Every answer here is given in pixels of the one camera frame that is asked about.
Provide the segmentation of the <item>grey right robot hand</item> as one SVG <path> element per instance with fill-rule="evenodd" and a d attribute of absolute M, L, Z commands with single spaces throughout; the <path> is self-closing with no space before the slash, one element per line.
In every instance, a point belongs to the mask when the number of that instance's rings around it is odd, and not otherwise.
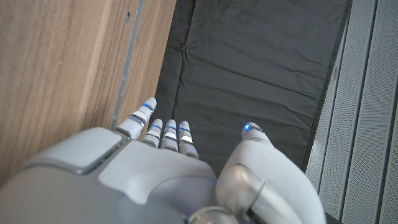
<path fill-rule="evenodd" d="M 2 223 L 325 223 L 308 177 L 247 123 L 221 173 L 186 121 L 149 98 L 116 128 L 90 128 L 29 159 L 1 186 Z"/>

